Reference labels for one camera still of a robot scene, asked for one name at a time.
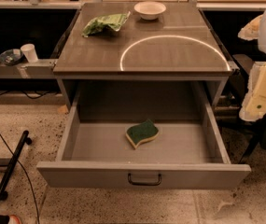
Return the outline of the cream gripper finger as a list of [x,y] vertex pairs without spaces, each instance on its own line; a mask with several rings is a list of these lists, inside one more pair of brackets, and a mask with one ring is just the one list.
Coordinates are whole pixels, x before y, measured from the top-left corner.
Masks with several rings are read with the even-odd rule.
[[261,21],[262,16],[259,15],[256,18],[254,18],[252,21],[250,21],[245,27],[243,27],[240,32],[238,33],[238,37],[251,41],[254,39],[259,38],[259,24]]
[[253,63],[247,87],[239,117],[245,121],[262,119],[266,114],[266,62]]

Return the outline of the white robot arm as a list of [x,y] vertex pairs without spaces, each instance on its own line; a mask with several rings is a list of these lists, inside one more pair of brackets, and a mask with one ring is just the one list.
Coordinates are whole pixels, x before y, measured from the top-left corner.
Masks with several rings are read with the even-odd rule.
[[[266,54],[266,10],[238,33],[243,40],[258,40],[258,49]],[[254,63],[249,72],[248,92],[242,102],[239,117],[245,121],[262,119],[266,114],[266,63]]]

